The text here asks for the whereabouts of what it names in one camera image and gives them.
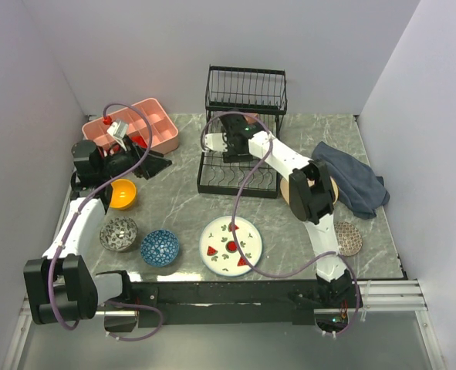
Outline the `orange bowl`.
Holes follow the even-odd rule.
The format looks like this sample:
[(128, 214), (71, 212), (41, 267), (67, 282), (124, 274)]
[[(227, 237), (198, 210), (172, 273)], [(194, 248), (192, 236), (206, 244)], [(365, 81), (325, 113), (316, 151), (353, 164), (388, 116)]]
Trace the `orange bowl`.
[(137, 188), (134, 182), (127, 179), (118, 179), (111, 183), (111, 187), (111, 208), (115, 210), (126, 210), (133, 206), (137, 196)]

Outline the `pink coffee mug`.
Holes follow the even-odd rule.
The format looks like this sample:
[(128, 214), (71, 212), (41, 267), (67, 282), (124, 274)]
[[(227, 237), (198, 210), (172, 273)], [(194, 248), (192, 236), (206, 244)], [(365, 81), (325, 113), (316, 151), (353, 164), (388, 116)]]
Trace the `pink coffee mug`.
[(249, 125), (256, 124), (258, 122), (257, 113), (244, 113), (244, 118)]

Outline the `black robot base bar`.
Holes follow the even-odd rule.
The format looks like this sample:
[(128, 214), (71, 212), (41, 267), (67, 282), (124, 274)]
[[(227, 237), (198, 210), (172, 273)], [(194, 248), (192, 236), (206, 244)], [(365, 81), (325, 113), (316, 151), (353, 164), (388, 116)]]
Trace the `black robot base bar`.
[(314, 325), (320, 315), (351, 314), (363, 306), (349, 277), (316, 280), (133, 282), (123, 298), (100, 311), (128, 311), (141, 328), (163, 325), (290, 322)]

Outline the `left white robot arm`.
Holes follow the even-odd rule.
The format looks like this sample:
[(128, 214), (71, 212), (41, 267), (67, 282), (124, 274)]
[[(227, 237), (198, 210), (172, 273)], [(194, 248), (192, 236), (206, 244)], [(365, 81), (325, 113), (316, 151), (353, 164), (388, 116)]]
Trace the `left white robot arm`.
[(79, 321), (93, 318), (107, 301), (119, 310), (134, 303), (127, 272), (107, 271), (92, 277), (83, 259), (109, 209), (111, 183), (128, 173), (149, 180), (172, 164), (129, 137), (123, 141), (113, 154), (92, 140), (80, 140), (71, 149), (69, 213), (51, 246), (40, 258), (27, 261), (23, 270), (32, 320), (38, 325), (59, 322), (73, 330)]

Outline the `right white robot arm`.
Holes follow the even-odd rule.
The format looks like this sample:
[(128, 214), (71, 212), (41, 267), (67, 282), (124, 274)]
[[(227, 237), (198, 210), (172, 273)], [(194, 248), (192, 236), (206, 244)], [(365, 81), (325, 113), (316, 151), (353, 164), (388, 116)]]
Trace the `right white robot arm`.
[(298, 270), (285, 274), (270, 274), (257, 267), (252, 269), (266, 278), (283, 279), (315, 264), (320, 304), (339, 306), (356, 287), (356, 276), (339, 254), (333, 217), (336, 192), (327, 166), (323, 161), (312, 160), (284, 144), (260, 119), (248, 123), (247, 116), (239, 111), (219, 114), (225, 131), (225, 150), (258, 158), (254, 170), (266, 163), (288, 183), (289, 207), (303, 222), (315, 254)]

